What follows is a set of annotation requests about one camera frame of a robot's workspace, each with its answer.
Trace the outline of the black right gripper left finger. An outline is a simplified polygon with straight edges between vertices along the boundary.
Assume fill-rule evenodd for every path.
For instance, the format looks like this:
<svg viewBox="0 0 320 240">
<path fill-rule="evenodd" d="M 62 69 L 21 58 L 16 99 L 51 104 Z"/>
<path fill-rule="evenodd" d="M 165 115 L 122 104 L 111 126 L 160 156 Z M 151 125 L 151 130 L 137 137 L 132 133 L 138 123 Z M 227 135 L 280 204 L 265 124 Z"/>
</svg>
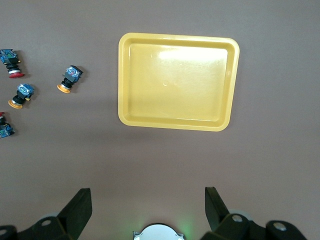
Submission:
<svg viewBox="0 0 320 240">
<path fill-rule="evenodd" d="M 57 214 L 47 216 L 18 232 L 14 225 L 2 225 L 2 240 L 77 240 L 92 216 L 90 188 L 81 188 Z"/>
</svg>

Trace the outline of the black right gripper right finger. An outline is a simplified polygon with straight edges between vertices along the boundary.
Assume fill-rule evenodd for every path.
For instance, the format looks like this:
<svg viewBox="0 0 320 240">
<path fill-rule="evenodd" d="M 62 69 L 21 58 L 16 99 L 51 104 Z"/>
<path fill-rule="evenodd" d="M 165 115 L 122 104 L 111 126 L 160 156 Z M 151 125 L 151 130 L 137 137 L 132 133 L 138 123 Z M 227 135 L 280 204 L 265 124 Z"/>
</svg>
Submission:
<svg viewBox="0 0 320 240">
<path fill-rule="evenodd" d="M 265 227 L 240 213 L 230 213 L 215 187 L 205 188 L 205 214 L 211 231 L 203 240 L 306 240 L 293 224 L 271 220 Z"/>
</svg>

